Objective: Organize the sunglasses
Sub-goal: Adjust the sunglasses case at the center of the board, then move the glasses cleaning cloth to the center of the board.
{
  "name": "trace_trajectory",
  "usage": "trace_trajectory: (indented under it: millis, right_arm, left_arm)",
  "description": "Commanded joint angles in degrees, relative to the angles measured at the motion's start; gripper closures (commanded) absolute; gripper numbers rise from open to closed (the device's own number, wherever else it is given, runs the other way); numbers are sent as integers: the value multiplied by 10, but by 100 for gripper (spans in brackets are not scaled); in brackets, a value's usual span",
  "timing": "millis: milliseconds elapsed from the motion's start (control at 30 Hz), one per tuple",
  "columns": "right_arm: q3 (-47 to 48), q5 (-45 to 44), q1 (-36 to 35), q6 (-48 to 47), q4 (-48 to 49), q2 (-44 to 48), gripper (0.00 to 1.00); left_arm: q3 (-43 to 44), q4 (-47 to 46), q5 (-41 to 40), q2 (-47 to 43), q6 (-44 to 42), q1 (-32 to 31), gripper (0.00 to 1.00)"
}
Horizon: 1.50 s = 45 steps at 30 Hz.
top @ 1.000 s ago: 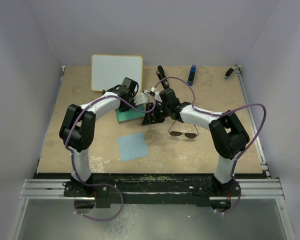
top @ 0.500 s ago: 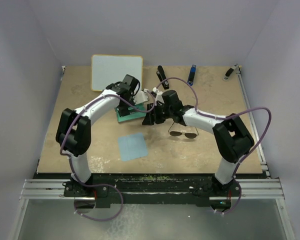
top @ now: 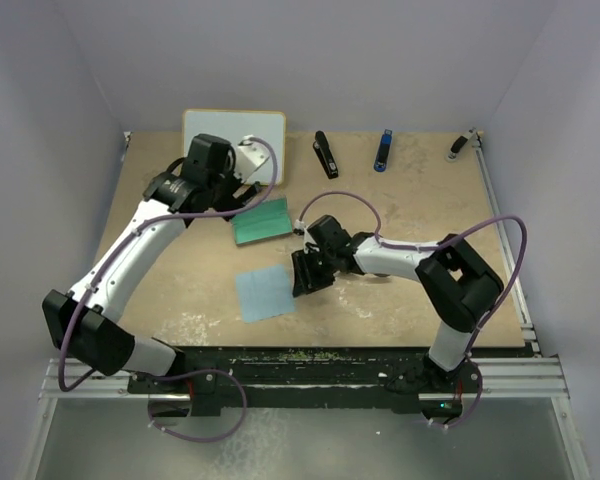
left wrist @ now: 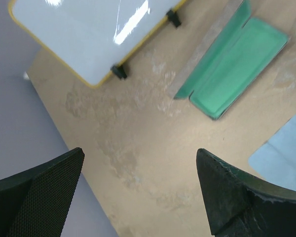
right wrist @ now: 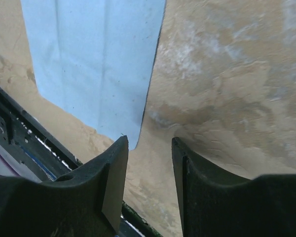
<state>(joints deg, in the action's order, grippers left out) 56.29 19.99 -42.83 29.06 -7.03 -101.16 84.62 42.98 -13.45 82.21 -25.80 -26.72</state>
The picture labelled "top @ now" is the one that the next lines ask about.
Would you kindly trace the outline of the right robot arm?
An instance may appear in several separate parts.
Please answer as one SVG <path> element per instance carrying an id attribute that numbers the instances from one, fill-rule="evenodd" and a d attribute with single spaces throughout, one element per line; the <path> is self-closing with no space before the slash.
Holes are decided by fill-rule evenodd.
<path id="1" fill-rule="evenodd" d="M 331 286 L 338 273 L 419 283 L 440 319 L 423 360 L 426 383 L 436 391 L 459 381 L 479 323 L 505 290 L 500 276 L 457 235 L 439 243 L 390 244 L 372 232 L 351 235 L 331 215 L 304 229 L 303 247 L 291 254 L 291 261 L 295 298 Z"/>

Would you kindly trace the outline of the light blue cleaning cloth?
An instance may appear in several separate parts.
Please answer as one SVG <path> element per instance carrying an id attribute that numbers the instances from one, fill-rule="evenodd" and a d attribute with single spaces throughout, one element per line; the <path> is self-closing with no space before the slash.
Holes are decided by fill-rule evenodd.
<path id="1" fill-rule="evenodd" d="M 291 281 L 283 265 L 240 273 L 235 277 L 235 285 L 245 323 L 295 311 Z"/>

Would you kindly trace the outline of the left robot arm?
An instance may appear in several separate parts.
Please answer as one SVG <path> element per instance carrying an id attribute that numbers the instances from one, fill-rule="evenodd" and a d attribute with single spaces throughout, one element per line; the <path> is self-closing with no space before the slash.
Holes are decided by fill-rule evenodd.
<path id="1" fill-rule="evenodd" d="M 246 183 L 263 166 L 278 165 L 272 147 L 254 136 L 238 144 L 198 134 L 186 156 L 151 179 L 131 220 L 99 262 L 65 292 L 50 291 L 42 310 L 60 352 L 58 379 L 69 390 L 64 364 L 73 357 L 105 376 L 119 371 L 150 375 L 164 392 L 185 382 L 184 352 L 155 338 L 132 334 L 118 322 L 126 305 L 164 250 L 198 218 L 246 212 L 267 196 Z"/>

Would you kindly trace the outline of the green lined glasses case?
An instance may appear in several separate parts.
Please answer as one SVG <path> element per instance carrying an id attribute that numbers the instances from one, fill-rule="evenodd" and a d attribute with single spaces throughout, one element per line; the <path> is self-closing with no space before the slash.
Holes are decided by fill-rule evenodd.
<path id="1" fill-rule="evenodd" d="M 231 220 L 238 246 L 291 234 L 293 225 L 285 197 L 267 200 Z"/>

